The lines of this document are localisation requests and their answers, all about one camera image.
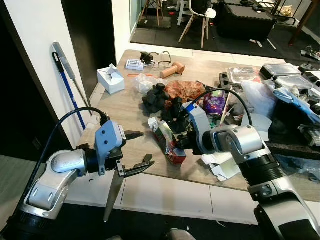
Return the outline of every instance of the white wall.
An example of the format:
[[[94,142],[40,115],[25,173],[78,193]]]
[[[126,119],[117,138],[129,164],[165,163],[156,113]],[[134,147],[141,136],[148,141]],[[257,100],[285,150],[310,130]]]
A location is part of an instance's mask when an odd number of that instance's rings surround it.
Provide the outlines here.
[[[114,45],[117,64],[127,49],[130,39],[130,1],[112,0]]]
[[[60,119],[74,107],[51,55],[53,42],[60,43],[74,71],[76,81],[84,93],[61,0],[4,0],[4,2],[36,74]],[[78,107],[85,107],[74,83],[69,79],[67,72],[65,73]],[[82,112],[82,117],[85,124],[90,119],[88,112]],[[77,115],[69,117],[62,126],[72,147],[75,147],[83,132]]]

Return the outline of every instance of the black cable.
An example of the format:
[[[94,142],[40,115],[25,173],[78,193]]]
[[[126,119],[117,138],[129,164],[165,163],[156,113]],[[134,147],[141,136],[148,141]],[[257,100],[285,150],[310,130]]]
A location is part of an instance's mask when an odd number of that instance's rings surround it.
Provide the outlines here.
[[[38,172],[38,170],[39,170],[39,168],[40,168],[40,165],[41,165],[43,159],[45,158],[45,155],[46,155],[46,153],[47,153],[47,151],[48,151],[49,145],[51,144],[51,141],[52,141],[52,139],[53,139],[53,136],[54,136],[54,134],[56,133],[58,127],[59,127],[59,126],[64,122],[64,120],[66,120],[68,117],[70,117],[71,115],[73,115],[73,114],[75,114],[75,113],[81,112],[81,111],[93,111],[93,112],[99,113],[100,116],[101,116],[101,121],[100,121],[100,124],[101,124],[101,125],[103,125],[103,124],[108,120],[107,115],[106,115],[103,111],[101,111],[101,110],[99,110],[99,109],[97,109],[97,108],[95,108],[95,107],[80,107],[80,108],[78,108],[78,109],[75,109],[75,110],[73,110],[73,111],[68,112],[66,115],[64,115],[64,116],[56,123],[56,125],[54,126],[54,129],[52,130],[52,132],[51,132],[51,134],[50,134],[50,136],[49,136],[49,138],[48,138],[48,141],[46,142],[46,145],[45,145],[45,147],[44,147],[44,149],[43,149],[43,151],[42,151],[41,157],[40,157],[40,159],[38,160],[38,162],[36,163],[36,165],[35,165],[35,167],[34,167],[34,169],[33,169],[33,172],[32,172],[32,174],[31,174],[31,176],[30,176],[30,178],[29,178],[29,180],[28,180],[28,183],[26,184],[26,187],[25,187],[25,189],[24,189],[24,191],[23,191],[23,194],[22,194],[22,196],[21,196],[21,198],[20,198],[20,200],[19,200],[19,203],[17,204],[17,206],[16,206],[16,208],[15,208],[15,210],[14,210],[14,212],[13,212],[12,217],[14,217],[14,215],[16,214],[19,206],[23,203],[23,201],[25,200],[26,196],[28,195],[28,192],[29,192],[30,189],[31,189],[31,186],[32,186],[32,184],[33,184],[33,182],[34,182],[34,179],[35,179],[35,177],[36,177],[36,174],[37,174],[37,172]]]
[[[224,89],[224,88],[213,88],[213,89],[210,89],[208,91],[205,91],[204,93],[202,93],[200,96],[198,96],[195,100],[192,101],[191,105],[195,104],[200,98],[202,98],[204,95],[206,94],[209,94],[209,93],[212,93],[212,92],[216,92],[216,91],[225,91],[226,93],[230,93],[230,94],[233,94],[235,95],[239,101],[242,103],[243,107],[244,107],[244,110],[246,112],[246,114],[248,115],[248,119],[249,119],[249,124],[251,126],[253,126],[253,123],[252,123],[252,119],[251,119],[251,115],[250,115],[250,112],[246,106],[246,103],[245,101],[237,94],[235,93],[234,91],[232,90],[229,90],[229,89]]]

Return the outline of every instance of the tiled floor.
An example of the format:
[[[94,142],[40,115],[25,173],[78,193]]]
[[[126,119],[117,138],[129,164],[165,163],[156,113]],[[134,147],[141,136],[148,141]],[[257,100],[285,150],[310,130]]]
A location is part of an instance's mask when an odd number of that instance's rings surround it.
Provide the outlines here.
[[[284,60],[275,58],[137,43],[128,43],[125,49],[158,53],[169,51],[172,56],[257,67],[263,64],[285,63]],[[98,106],[104,92],[104,87],[98,84],[90,99],[93,107]],[[94,118],[92,121],[90,124],[93,125],[97,120]],[[110,173],[104,177],[87,175],[76,179],[70,188],[66,203],[104,207],[111,180],[112,174]],[[84,192],[84,189],[94,190],[94,192]],[[307,202],[307,204],[320,222],[320,203]],[[139,174],[124,180],[114,208],[256,225],[257,220],[253,213],[256,205],[257,203],[245,191]]]

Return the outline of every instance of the black storage box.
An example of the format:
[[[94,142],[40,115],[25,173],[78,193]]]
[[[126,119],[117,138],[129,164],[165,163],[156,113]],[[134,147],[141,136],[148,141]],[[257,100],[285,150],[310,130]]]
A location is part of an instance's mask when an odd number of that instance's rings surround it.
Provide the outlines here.
[[[241,4],[242,0],[219,0],[219,2],[223,5],[236,5],[236,6],[243,6]],[[256,1],[250,1],[249,2],[253,3],[254,5],[257,5],[258,3]]]
[[[222,37],[263,41],[276,21],[268,12],[257,13],[251,7],[224,5],[217,32]]]

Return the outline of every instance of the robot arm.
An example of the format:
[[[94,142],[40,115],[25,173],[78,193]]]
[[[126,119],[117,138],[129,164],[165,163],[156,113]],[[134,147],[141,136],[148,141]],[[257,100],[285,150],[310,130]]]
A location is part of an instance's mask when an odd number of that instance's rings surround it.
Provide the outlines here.
[[[87,173],[105,175],[114,171],[107,199],[104,220],[108,220],[124,178],[139,174],[152,166],[152,154],[131,169],[121,164],[123,147],[127,140],[142,136],[142,132],[124,131],[123,127],[108,120],[95,133],[95,149],[82,145],[80,149],[61,150],[46,162],[45,171],[36,180],[16,214],[9,218],[4,238],[45,239],[63,206],[71,183]]]
[[[267,239],[320,239],[315,216],[297,193],[253,126],[228,125],[211,129],[197,104],[182,105],[196,132],[197,151],[230,152],[247,180],[252,199],[259,202],[255,217]]]

